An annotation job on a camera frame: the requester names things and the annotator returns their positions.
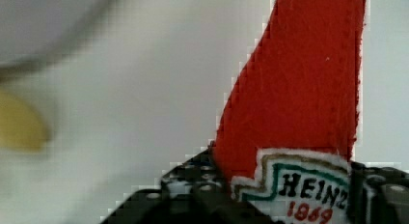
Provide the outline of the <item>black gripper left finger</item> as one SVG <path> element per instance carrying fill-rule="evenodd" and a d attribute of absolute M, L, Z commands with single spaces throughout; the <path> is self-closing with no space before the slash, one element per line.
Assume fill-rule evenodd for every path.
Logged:
<path fill-rule="evenodd" d="M 275 224 L 252 204 L 231 199 L 214 147 L 166 173 L 159 188 L 134 192 L 100 224 Z"/>

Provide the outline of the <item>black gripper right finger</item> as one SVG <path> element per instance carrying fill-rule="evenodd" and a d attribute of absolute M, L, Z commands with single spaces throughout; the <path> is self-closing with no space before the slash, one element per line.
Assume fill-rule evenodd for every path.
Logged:
<path fill-rule="evenodd" d="M 351 224 L 409 224 L 409 176 L 393 167 L 353 162 L 348 198 Z"/>

